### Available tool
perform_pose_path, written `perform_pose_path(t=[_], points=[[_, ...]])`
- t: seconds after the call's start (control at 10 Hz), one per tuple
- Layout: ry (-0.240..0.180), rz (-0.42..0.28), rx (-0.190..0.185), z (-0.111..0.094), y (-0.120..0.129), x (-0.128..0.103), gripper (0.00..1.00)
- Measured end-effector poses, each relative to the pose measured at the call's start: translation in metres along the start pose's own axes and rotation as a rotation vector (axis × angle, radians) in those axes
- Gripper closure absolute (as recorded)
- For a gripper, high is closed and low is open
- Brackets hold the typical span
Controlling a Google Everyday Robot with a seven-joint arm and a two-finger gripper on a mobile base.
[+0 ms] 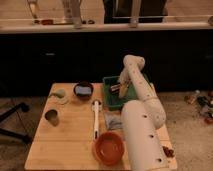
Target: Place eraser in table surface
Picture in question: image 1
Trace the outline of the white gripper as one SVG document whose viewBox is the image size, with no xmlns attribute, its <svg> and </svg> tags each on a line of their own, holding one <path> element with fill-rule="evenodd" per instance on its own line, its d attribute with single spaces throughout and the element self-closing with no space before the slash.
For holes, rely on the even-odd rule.
<svg viewBox="0 0 213 171">
<path fill-rule="evenodd" d="M 126 95 L 126 92 L 128 90 L 127 84 L 130 83 L 130 78 L 129 78 L 129 75 L 128 75 L 128 72 L 127 72 L 126 69 L 122 70 L 122 72 L 119 76 L 118 82 L 120 84 L 123 84 L 123 85 L 120 86 L 120 89 L 119 89 L 119 97 L 123 98 Z"/>
</svg>

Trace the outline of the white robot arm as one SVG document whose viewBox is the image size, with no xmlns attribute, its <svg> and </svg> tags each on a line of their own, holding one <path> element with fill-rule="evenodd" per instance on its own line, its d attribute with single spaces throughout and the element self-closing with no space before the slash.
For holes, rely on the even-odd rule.
<svg viewBox="0 0 213 171">
<path fill-rule="evenodd" d="M 141 73 L 145 59 L 126 55 L 123 64 L 124 69 L 119 76 L 121 84 L 119 96 L 124 95 L 124 89 L 129 82 L 132 83 L 137 95 L 137 100 L 126 102 L 121 111 L 131 170 L 170 171 L 157 135 L 157 130 L 165 124 L 166 113 L 155 89 Z"/>
</svg>

